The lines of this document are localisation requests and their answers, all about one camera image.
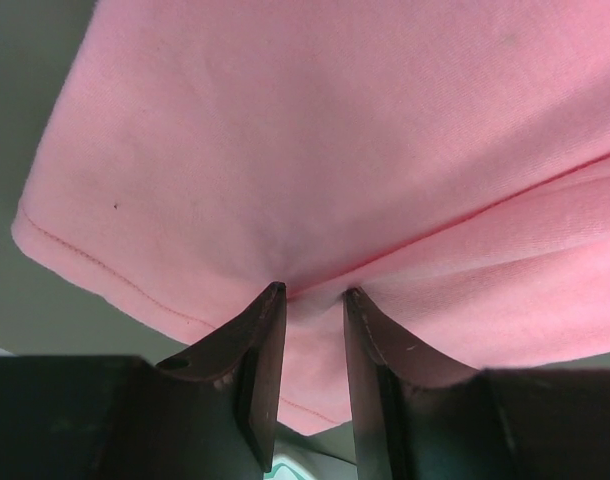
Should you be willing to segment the pink t shirt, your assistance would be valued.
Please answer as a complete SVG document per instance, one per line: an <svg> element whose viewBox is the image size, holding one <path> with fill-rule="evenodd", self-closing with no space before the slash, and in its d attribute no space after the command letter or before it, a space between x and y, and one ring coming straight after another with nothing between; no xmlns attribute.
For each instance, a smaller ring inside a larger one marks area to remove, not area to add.
<svg viewBox="0 0 610 480"><path fill-rule="evenodd" d="M12 236L185 344L283 282L305 435L354 285L471 367L610 352L610 1L101 1Z"/></svg>

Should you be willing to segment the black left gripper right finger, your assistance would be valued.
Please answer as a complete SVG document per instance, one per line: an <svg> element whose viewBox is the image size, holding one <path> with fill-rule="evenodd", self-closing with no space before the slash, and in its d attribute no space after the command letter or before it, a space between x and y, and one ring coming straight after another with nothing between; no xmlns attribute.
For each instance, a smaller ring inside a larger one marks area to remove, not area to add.
<svg viewBox="0 0 610 480"><path fill-rule="evenodd" d="M482 479L483 375L384 314L361 289L343 296L358 476Z"/></svg>

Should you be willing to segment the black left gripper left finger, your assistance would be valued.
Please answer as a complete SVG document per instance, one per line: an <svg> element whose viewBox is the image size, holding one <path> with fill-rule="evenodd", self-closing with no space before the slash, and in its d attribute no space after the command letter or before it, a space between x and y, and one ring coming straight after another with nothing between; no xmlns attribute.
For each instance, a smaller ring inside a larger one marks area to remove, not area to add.
<svg viewBox="0 0 610 480"><path fill-rule="evenodd" d="M240 314L159 362L163 437L179 479L260 479L274 454L286 287L270 283Z"/></svg>

